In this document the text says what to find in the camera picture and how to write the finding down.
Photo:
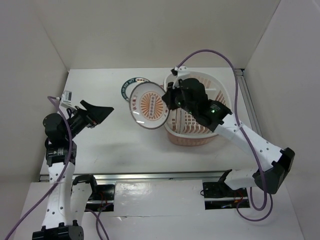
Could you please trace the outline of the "plate with green rim band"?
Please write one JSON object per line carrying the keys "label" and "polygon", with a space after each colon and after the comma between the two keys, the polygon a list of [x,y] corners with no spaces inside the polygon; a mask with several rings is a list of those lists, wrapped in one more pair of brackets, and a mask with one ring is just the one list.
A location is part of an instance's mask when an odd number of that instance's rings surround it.
{"label": "plate with green rim band", "polygon": [[124,84],[122,85],[121,89],[120,89],[120,93],[122,98],[129,102],[130,101],[130,96],[131,93],[133,91],[133,89],[145,82],[149,82],[150,80],[144,77],[133,77],[128,79],[127,81],[124,82]]}

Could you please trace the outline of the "plate with orange sunburst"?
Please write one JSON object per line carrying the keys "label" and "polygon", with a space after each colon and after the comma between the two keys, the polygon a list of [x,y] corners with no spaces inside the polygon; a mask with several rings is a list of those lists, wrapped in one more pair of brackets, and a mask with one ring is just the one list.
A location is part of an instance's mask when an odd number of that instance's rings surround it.
{"label": "plate with orange sunburst", "polygon": [[166,123],[169,110],[162,100],[164,94],[165,91],[160,85],[150,81],[143,82],[132,90],[129,110],[140,127],[155,130]]}

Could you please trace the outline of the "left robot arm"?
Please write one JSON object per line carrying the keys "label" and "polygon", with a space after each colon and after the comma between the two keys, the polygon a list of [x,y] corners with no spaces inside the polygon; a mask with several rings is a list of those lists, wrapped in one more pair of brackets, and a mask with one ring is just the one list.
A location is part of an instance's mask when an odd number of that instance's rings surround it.
{"label": "left robot arm", "polygon": [[49,172],[50,190],[41,230],[32,234],[34,240],[82,240],[83,215],[88,200],[97,197],[99,187],[92,174],[74,177],[77,145],[74,138],[84,128],[101,124],[113,107],[95,106],[82,100],[66,118],[62,113],[51,113],[43,120],[45,159]]}

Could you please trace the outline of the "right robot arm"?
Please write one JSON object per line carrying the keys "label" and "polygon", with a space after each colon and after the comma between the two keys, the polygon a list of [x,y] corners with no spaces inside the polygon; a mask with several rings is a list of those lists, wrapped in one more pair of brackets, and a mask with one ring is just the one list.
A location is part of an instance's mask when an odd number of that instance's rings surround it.
{"label": "right robot arm", "polygon": [[228,139],[244,153],[258,160],[258,169],[227,170],[221,177],[218,190],[230,196],[240,188],[259,187],[274,195],[291,170],[295,152],[280,148],[241,123],[236,114],[223,103],[208,98],[205,87],[195,78],[178,80],[166,85],[162,100],[169,110],[183,109],[198,124]]}

